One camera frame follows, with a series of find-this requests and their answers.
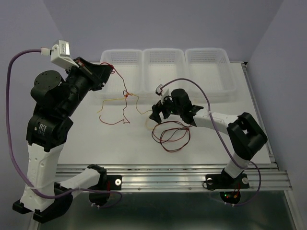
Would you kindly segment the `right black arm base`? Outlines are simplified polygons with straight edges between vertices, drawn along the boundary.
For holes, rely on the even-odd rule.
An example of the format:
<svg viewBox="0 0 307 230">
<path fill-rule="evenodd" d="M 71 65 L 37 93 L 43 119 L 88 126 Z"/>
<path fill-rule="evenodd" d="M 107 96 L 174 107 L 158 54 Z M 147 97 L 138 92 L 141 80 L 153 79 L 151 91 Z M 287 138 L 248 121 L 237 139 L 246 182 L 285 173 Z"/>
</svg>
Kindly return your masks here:
<svg viewBox="0 0 307 230">
<path fill-rule="evenodd" d="M 249 181 L 245 173 L 241 173 L 237 178 L 232 178 L 226 174 L 208 174 L 202 182 L 202 186 L 209 190 L 221 190 L 220 198 L 226 204 L 238 205 L 241 199 L 240 191 L 249 188 Z"/>
</svg>

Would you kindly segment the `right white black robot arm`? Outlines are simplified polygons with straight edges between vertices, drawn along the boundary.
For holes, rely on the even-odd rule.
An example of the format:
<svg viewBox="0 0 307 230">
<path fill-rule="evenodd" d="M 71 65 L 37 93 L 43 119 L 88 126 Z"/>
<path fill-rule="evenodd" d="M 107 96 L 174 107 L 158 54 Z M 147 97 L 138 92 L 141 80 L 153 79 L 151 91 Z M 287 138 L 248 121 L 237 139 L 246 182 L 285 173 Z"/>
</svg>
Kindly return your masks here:
<svg viewBox="0 0 307 230">
<path fill-rule="evenodd" d="M 184 89 L 163 94 L 152 106 L 150 119 L 160 124 L 161 116 L 167 119 L 170 115 L 178 115 L 188 125 L 215 130 L 223 145 L 225 142 L 220 133 L 229 136 L 234 153 L 230 155 L 230 161 L 221 174 L 221 183 L 226 187 L 238 182 L 238 176 L 268 141 L 251 114 L 244 112 L 241 115 L 225 115 L 212 112 L 203 106 L 192 104 Z"/>
</svg>

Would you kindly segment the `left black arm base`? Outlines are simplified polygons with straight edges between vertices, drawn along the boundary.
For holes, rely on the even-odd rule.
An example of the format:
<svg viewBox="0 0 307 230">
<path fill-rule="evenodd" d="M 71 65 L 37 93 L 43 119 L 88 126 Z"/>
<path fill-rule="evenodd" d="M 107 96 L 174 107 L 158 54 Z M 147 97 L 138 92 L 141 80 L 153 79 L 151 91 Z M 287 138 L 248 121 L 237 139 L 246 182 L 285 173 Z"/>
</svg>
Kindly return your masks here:
<svg viewBox="0 0 307 230">
<path fill-rule="evenodd" d="M 104 175 L 100 177 L 98 184 L 82 189 L 82 192 L 89 193 L 91 206 L 102 209 L 113 207 L 122 200 L 121 187 L 121 175 Z"/>
</svg>

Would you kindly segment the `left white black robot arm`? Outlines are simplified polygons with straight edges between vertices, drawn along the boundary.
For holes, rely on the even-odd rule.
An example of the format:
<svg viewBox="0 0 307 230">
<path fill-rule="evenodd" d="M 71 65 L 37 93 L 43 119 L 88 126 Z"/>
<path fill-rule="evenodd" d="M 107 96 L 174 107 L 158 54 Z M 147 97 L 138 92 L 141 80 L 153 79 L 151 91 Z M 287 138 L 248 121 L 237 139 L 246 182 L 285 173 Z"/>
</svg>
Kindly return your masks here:
<svg viewBox="0 0 307 230">
<path fill-rule="evenodd" d="M 67 78 L 54 70 L 40 73 L 31 90 L 36 105 L 26 133 L 30 184 L 13 209 L 21 214 L 33 212 L 39 223 L 64 215 L 81 192 L 97 191 L 104 202 L 110 196 L 106 170 L 95 164 L 64 182 L 55 182 L 59 156 L 73 125 L 72 114 L 89 91 L 104 87 L 113 71 L 108 64 L 92 64 L 81 57 L 75 63 Z"/>
</svg>

